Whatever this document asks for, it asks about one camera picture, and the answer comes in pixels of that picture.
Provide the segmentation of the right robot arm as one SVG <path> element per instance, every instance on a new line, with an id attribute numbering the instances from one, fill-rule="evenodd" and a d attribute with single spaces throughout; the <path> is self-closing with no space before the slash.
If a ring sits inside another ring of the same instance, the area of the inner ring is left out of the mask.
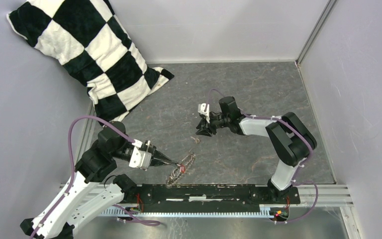
<path id="1" fill-rule="evenodd" d="M 244 113 L 232 96 L 219 100 L 221 111 L 210 111 L 209 104 L 198 105 L 201 120 L 197 135 L 213 136 L 220 128 L 229 128 L 238 135 L 256 135 L 270 139 L 279 162 L 268 181 L 267 195 L 271 202 L 280 203 L 295 181 L 295 174 L 302 163 L 309 159 L 317 141 L 299 117 L 288 112 L 282 116 L 258 117 Z"/>

